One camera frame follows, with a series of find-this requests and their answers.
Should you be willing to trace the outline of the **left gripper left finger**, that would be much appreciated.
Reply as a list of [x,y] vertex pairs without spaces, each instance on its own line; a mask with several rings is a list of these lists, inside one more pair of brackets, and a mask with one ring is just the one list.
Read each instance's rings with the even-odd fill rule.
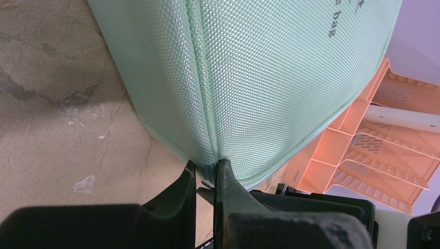
[[194,248],[195,166],[147,203],[32,206],[1,223],[1,248]]

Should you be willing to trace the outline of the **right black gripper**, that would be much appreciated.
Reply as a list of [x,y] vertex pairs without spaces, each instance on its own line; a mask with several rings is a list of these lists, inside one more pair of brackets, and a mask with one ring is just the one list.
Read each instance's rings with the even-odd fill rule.
[[250,194],[271,211],[338,212],[352,215],[366,228],[372,240],[373,248],[377,247],[378,223],[375,221],[376,208],[370,201],[319,193],[306,194],[289,186],[284,191],[278,188],[274,194],[260,190],[252,190]]

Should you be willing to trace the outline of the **mint green storage case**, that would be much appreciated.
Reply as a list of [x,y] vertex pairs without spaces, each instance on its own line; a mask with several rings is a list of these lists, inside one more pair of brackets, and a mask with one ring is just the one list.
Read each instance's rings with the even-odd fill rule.
[[151,136],[253,188],[366,88],[401,1],[89,1]]

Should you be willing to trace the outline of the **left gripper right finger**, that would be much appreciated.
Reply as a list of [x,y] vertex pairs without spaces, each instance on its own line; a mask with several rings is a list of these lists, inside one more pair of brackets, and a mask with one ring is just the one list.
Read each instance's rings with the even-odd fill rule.
[[216,165],[215,248],[372,248],[364,225],[338,212],[271,211],[235,178],[227,159]]

